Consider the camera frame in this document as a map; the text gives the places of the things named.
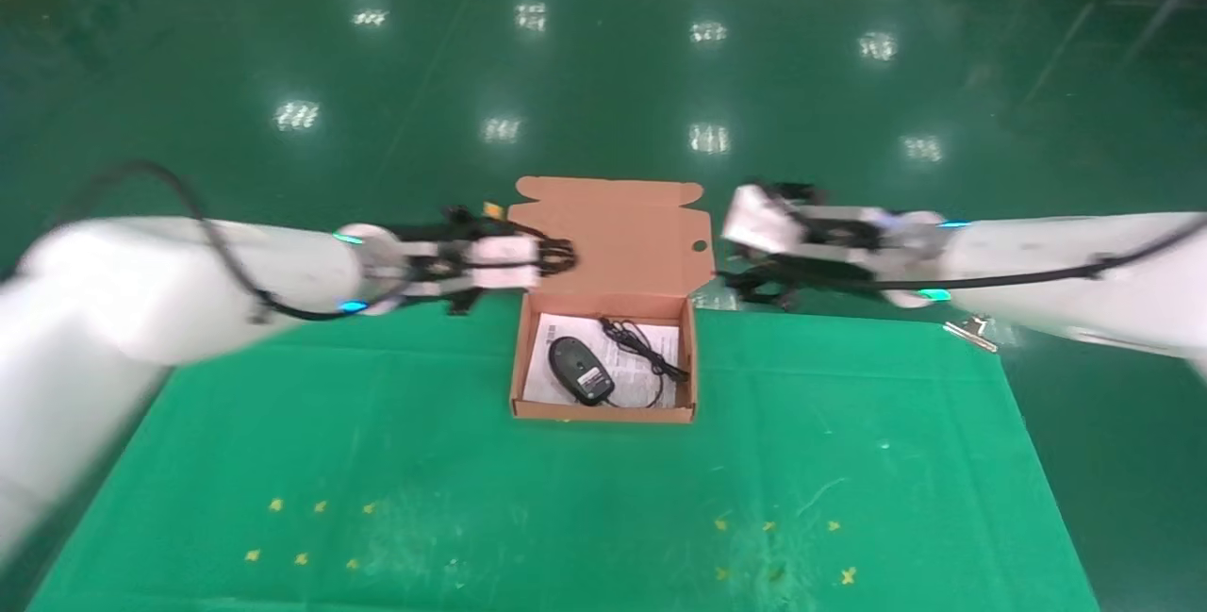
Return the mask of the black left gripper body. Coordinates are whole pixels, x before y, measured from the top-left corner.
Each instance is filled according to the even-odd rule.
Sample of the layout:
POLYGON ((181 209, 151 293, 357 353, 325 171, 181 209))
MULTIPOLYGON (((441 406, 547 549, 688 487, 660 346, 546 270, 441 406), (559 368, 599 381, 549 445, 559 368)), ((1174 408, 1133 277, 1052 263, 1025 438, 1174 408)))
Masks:
MULTIPOLYGON (((445 206, 441 210, 441 221, 426 225, 406 225, 404 244, 416 247, 418 263, 412 268, 412 281, 415 284, 441 282, 454 280, 466 272, 463 251, 470 234, 474 233, 474 215, 466 206, 445 206)), ((470 315, 474 307, 474 292, 471 288, 451 290, 437 295, 419 295, 416 290, 407 288, 404 307, 422 307, 422 304, 444 301, 449 316, 470 315)))

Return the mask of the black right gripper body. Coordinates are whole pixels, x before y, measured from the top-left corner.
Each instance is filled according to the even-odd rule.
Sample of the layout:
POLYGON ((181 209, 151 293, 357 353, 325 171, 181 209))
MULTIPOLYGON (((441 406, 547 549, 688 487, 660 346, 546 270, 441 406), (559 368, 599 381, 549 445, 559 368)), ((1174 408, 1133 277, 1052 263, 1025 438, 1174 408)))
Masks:
POLYGON ((853 295, 908 293, 908 212, 799 206, 799 285, 853 295))

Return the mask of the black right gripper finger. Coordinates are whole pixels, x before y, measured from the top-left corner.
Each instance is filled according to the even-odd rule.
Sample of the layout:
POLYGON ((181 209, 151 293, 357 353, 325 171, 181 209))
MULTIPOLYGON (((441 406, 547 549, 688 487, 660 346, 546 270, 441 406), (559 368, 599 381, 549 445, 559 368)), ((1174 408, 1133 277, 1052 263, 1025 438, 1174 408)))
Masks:
POLYGON ((751 307, 772 307, 794 311, 801 303, 801 287, 780 282, 750 284, 744 287, 744 303, 751 307))
POLYGON ((728 288, 785 288, 780 261, 768 258, 731 258, 735 270, 721 270, 721 281, 728 288))

